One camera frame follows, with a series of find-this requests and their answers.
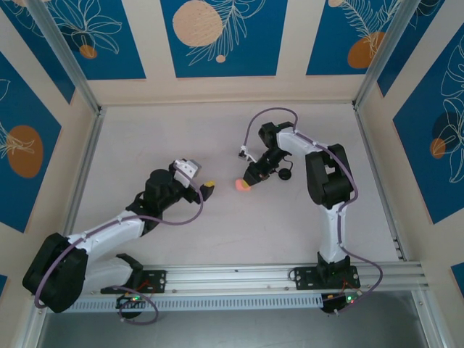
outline white floor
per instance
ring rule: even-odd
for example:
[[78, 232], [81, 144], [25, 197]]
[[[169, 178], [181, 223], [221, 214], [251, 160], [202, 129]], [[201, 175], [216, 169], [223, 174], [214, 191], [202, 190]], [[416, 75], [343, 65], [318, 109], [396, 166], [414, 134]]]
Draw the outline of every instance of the white floor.
[[[118, 249], [145, 265], [315, 262], [320, 246], [319, 208], [307, 193], [305, 163], [293, 159], [290, 181], [275, 174], [250, 192], [235, 190], [247, 163], [237, 157], [250, 118], [272, 106], [290, 107], [298, 129], [323, 143], [342, 144], [360, 189], [347, 211], [347, 248], [375, 261], [397, 261], [392, 236], [350, 104], [177, 104], [110, 107], [78, 213], [75, 233], [116, 216], [144, 190], [150, 172], [175, 159], [202, 165], [198, 184], [216, 181], [214, 195], [193, 223], [159, 225]], [[266, 122], [293, 120], [270, 112], [256, 120], [249, 148], [265, 147], [257, 135]], [[179, 202], [164, 218], [182, 221], [198, 206]]]

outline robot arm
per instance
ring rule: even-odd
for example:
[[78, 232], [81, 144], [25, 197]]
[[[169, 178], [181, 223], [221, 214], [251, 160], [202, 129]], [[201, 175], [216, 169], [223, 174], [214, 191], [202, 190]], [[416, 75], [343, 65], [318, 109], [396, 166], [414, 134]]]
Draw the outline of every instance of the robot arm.
[[121, 244], [153, 230], [160, 223], [162, 213], [182, 198], [199, 204], [201, 194], [203, 201], [206, 201], [214, 190], [214, 183], [202, 185], [199, 192], [190, 184], [200, 169], [195, 161], [176, 160], [169, 170], [152, 172], [146, 181], [145, 191], [137, 194], [134, 201], [116, 218], [68, 237], [52, 234], [45, 240], [29, 267], [22, 281], [23, 286], [35, 294], [45, 273], [58, 256], [83, 239], [59, 262], [47, 279], [40, 293], [40, 300], [45, 305], [54, 312], [62, 312], [81, 293], [115, 285], [136, 288], [142, 282], [142, 266], [136, 260], [126, 254], [119, 254], [117, 258], [103, 262], [100, 258]]
[[[353, 191], [349, 179], [339, 165], [323, 151], [329, 149], [349, 170], [343, 146], [326, 146], [308, 141], [294, 130], [290, 122], [262, 125], [259, 136], [268, 150], [246, 169], [243, 180], [248, 186], [265, 181], [276, 172], [279, 162], [287, 155], [304, 158], [307, 172], [307, 188], [311, 199], [320, 207], [322, 244], [318, 252], [318, 273], [321, 283], [329, 285], [333, 273], [342, 274], [350, 268], [349, 256], [339, 246], [339, 215], [341, 240], [344, 240], [345, 211], [342, 208], [350, 200]], [[247, 157], [247, 148], [241, 148], [240, 157]]]

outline black base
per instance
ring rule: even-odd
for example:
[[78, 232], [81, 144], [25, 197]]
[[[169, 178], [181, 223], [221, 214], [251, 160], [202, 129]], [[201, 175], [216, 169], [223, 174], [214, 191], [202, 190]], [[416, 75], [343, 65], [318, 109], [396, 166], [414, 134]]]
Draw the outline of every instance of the black base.
[[316, 266], [296, 267], [294, 274], [297, 290], [343, 289], [345, 281], [355, 288], [361, 287], [355, 266], [349, 266], [343, 272], [334, 273], [325, 281], [319, 276]]
[[[141, 282], [148, 281], [150, 285], [145, 285], [138, 290], [142, 294], [164, 294], [166, 286], [166, 271], [165, 270], [142, 270], [141, 271]], [[100, 291], [102, 294], [124, 294], [124, 290], [118, 290], [114, 288], [104, 288]]]

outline white line drawing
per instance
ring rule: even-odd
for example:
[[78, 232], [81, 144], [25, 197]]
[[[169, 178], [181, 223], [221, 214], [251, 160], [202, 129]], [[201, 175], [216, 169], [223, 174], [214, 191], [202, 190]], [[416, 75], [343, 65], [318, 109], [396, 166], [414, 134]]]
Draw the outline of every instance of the white line drawing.
[[[0, 102], [8, 93], [9, 84], [10, 81], [0, 79]], [[0, 122], [0, 159], [5, 157], [8, 152], [14, 154], [16, 150], [34, 154], [34, 150], [30, 148], [33, 144], [34, 140], [25, 142], [11, 136]]]
[[[13, 1], [21, 0], [2, 1], [11, 4]], [[20, 23], [43, 37], [30, 18], [28, 10], [17, 2], [13, 4], [13, 7], [8, 8]], [[119, 53], [119, 45], [111, 35], [119, 33], [123, 23], [100, 14], [100, 0], [48, 0], [45, 4], [72, 51], [80, 52], [87, 59], [96, 58], [96, 48], [106, 49], [114, 54]]]
[[344, 10], [348, 24], [357, 31], [357, 35], [364, 42], [369, 44], [369, 55], [372, 58], [384, 37], [383, 30], [397, 13], [401, 1], [390, 0], [387, 5], [387, 0], [384, 0], [377, 12], [372, 9], [370, 0], [328, 0], [328, 5]]
[[464, 178], [464, 36], [448, 59], [442, 79], [441, 95], [447, 124], [431, 146], [432, 155], [439, 159], [449, 155], [449, 182], [459, 183]]
[[421, 0], [418, 8], [415, 10], [414, 15], [411, 17], [409, 24], [416, 29], [419, 17], [429, 17], [436, 12], [441, 0]]
[[189, 66], [202, 59], [223, 63], [247, 38], [245, 20], [257, 14], [266, 0], [190, 0], [173, 17], [173, 27], [179, 40], [190, 47]]

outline pink object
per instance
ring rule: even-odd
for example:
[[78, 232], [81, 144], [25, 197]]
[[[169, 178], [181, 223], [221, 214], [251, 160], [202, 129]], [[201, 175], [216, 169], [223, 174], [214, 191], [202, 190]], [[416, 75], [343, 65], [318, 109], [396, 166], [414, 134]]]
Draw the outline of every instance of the pink object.
[[248, 192], [252, 189], [250, 185], [248, 185], [244, 179], [237, 179], [235, 180], [235, 187], [237, 191]]

